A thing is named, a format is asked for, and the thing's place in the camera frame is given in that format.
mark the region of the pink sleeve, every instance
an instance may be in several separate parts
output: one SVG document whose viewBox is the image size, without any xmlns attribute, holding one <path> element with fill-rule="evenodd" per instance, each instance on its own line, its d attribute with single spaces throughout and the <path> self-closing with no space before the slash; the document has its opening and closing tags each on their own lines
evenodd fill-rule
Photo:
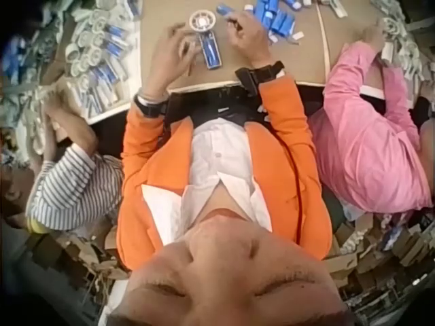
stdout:
<svg viewBox="0 0 435 326">
<path fill-rule="evenodd" d="M 419 149 L 419 134 L 408 111 L 408 88 L 406 87 L 402 69 L 383 68 L 383 82 L 387 107 L 385 118 L 401 127 L 408 135 L 413 147 Z"/>
<path fill-rule="evenodd" d="M 343 51 L 331 71 L 324 90 L 324 111 L 334 130 L 342 159 L 361 143 L 361 135 L 378 119 L 384 120 L 373 106 L 360 97 L 360 88 L 375 51 L 364 42 L 351 44 Z"/>
</svg>

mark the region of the hand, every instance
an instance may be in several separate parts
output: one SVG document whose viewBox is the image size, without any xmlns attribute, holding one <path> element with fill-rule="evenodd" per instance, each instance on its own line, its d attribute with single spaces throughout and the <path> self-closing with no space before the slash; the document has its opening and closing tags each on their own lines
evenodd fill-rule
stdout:
<svg viewBox="0 0 435 326">
<path fill-rule="evenodd" d="M 150 74 L 142 89 L 144 97 L 163 97 L 167 87 L 188 70 L 194 57 L 201 51 L 201 47 L 194 42 L 186 42 L 186 37 L 194 32 L 182 29 L 184 25 L 177 23 L 169 27 L 158 40 L 151 59 Z M 180 51 L 183 41 L 185 47 Z"/>
<path fill-rule="evenodd" d="M 43 114 L 52 117 L 59 109 L 64 106 L 62 94 L 49 91 L 41 99 Z"/>
<path fill-rule="evenodd" d="M 230 43 L 248 59 L 253 68 L 275 63 L 269 50 L 267 32 L 252 14 L 232 12 L 226 18 L 230 20 L 227 28 Z"/>
<path fill-rule="evenodd" d="M 385 23 L 382 19 L 378 20 L 376 25 L 372 25 L 364 29 L 362 41 L 367 43 L 372 49 L 379 53 L 385 45 L 385 37 L 383 35 Z"/>
<path fill-rule="evenodd" d="M 426 98 L 429 102 L 435 101 L 435 85 L 433 81 L 423 81 L 421 83 L 420 96 Z"/>
</svg>

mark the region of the eye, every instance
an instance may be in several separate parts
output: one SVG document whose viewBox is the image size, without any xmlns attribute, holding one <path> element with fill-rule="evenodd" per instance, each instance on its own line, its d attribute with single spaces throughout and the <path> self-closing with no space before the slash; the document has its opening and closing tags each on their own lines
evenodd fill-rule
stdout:
<svg viewBox="0 0 435 326">
<path fill-rule="evenodd" d="M 293 282 L 316 283 L 315 279 L 309 273 L 296 272 L 293 275 L 278 277 L 267 283 L 261 290 L 254 293 L 256 297 L 266 295 L 276 291 L 280 287 L 286 286 Z"/>
<path fill-rule="evenodd" d="M 146 285 L 146 287 L 152 291 L 159 292 L 163 295 L 174 295 L 177 297 L 185 297 L 186 296 L 186 294 L 177 290 L 173 285 L 162 284 L 162 283 L 157 283 L 157 284 L 149 283 Z"/>
</svg>

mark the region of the striped sleeve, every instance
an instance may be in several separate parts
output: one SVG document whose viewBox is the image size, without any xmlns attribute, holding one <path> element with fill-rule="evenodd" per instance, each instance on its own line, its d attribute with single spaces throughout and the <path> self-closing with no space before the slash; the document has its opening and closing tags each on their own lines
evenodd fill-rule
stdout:
<svg viewBox="0 0 435 326">
<path fill-rule="evenodd" d="M 54 210 L 72 207 L 80 200 L 94 169 L 92 158 L 77 144 L 72 144 L 47 172 L 41 199 Z"/>
</svg>

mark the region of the person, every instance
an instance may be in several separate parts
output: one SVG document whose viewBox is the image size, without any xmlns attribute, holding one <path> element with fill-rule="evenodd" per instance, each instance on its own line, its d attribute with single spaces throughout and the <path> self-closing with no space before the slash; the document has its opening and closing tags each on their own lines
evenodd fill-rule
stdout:
<svg viewBox="0 0 435 326">
<path fill-rule="evenodd" d="M 52 122 L 57 122 L 73 143 L 58 162 L 54 161 L 56 135 Z M 43 159 L 28 138 L 35 181 L 25 214 L 17 216 L 16 225 L 43 234 L 74 230 L 104 216 L 115 221 L 121 203 L 121 161 L 96 153 L 94 131 L 68 108 L 59 93 L 49 93 L 43 100 L 43 126 Z"/>
<path fill-rule="evenodd" d="M 396 67 L 382 69 L 384 116 L 360 98 L 364 77 L 384 44 L 382 24 L 368 27 L 328 77 L 324 107 L 309 119 L 320 179 L 356 210 L 399 213 L 432 207 L 435 120 L 428 120 L 428 107 L 419 135 Z"/>
<path fill-rule="evenodd" d="M 251 14 L 228 19 L 230 43 L 253 68 L 275 63 Z M 179 55 L 189 35 L 183 25 L 160 38 L 128 112 L 117 244 L 133 272 L 107 325 L 352 325 L 320 261 L 331 245 L 330 217 L 287 73 L 259 86 L 283 144 L 258 122 L 240 126 L 229 115 L 195 126 L 201 119 L 193 115 L 173 124 L 156 150 L 164 118 L 147 116 L 148 103 L 164 99 L 198 52 L 190 45 Z"/>
</svg>

